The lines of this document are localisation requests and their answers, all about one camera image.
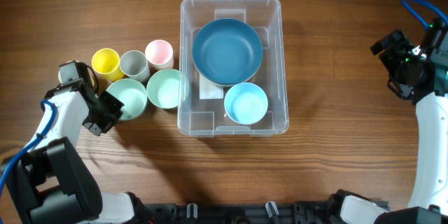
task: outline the light blue cup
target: light blue cup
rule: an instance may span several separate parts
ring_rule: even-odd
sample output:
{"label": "light blue cup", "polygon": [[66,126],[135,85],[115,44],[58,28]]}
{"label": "light blue cup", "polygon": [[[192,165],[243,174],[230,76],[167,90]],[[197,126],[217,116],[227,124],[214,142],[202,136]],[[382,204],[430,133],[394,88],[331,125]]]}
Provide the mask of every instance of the light blue cup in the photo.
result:
{"label": "light blue cup", "polygon": [[146,89],[139,81],[126,78],[117,80],[107,88],[107,92],[124,104],[120,120],[131,120],[145,111],[148,98]]}
{"label": "light blue cup", "polygon": [[227,91],[224,98],[225,112],[234,122],[252,125],[267,112],[265,91],[252,83],[240,83]]}

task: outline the cable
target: cable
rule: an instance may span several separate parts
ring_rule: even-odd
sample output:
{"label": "cable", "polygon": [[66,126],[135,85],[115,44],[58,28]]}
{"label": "cable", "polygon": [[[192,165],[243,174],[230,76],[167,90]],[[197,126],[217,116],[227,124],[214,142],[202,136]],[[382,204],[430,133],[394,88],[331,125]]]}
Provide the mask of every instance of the cable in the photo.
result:
{"label": "cable", "polygon": [[434,13],[436,13],[439,17],[443,19],[445,24],[448,25],[448,17],[441,11],[437,6],[434,4],[425,1],[425,0],[401,0],[401,4],[418,20],[420,23],[425,27],[425,30],[429,28],[428,23],[406,2],[406,1],[413,1],[416,4],[419,4],[421,6],[427,7],[428,9],[432,10]]}
{"label": "cable", "polygon": [[56,119],[56,112],[57,108],[56,105],[49,102],[48,100],[42,100],[41,101],[41,108],[43,111],[45,111],[45,104],[49,105],[51,108],[51,117],[49,121],[47,122],[47,125],[43,128],[42,132],[40,134],[36,134],[35,140],[33,140],[31,143],[29,143],[27,146],[25,146],[19,153],[17,153],[13,159],[9,162],[8,166],[5,169],[5,172],[1,176],[0,179],[0,196],[3,192],[3,187],[5,186],[6,179],[8,178],[9,174],[11,173],[11,170],[15,167],[15,165],[19,162],[19,160],[27,154],[28,150],[30,148],[35,147],[38,143],[42,141],[42,139],[48,134],[48,132],[51,129],[51,126],[53,125],[55,119]]}

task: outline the clear plastic bin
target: clear plastic bin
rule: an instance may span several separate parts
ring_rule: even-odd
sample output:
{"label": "clear plastic bin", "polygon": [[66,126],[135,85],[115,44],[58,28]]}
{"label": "clear plastic bin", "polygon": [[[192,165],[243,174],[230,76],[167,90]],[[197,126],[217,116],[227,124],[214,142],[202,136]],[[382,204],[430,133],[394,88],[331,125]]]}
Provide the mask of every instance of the clear plastic bin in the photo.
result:
{"label": "clear plastic bin", "polygon": [[[220,18],[234,18],[254,28],[263,46],[262,65],[248,82],[260,86],[269,106],[265,117],[245,126],[225,113],[224,99],[200,99],[200,74],[193,62],[192,45],[198,31]],[[268,137],[289,127],[288,98],[281,5],[279,0],[184,0],[181,4],[181,83],[177,125],[181,133],[198,137],[219,134],[250,134]],[[225,93],[230,87],[224,87]]]}

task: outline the dark blue bowl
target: dark blue bowl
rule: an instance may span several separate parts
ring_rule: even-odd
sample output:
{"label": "dark blue bowl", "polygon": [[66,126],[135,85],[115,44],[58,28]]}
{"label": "dark blue bowl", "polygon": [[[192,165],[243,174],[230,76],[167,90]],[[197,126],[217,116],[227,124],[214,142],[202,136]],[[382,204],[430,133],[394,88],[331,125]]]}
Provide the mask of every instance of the dark blue bowl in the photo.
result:
{"label": "dark blue bowl", "polygon": [[197,33],[192,50],[197,70],[219,85],[247,81],[263,60],[263,47],[256,31],[235,19],[206,24]]}

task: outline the light blue bowl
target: light blue bowl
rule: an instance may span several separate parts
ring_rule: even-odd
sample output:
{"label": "light blue bowl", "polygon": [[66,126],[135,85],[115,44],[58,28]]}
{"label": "light blue bowl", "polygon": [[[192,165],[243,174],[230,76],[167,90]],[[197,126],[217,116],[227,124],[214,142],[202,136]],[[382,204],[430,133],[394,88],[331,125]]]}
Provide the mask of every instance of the light blue bowl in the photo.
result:
{"label": "light blue bowl", "polygon": [[240,83],[227,91],[224,98],[225,112],[234,122],[252,125],[267,112],[265,91],[252,83]]}

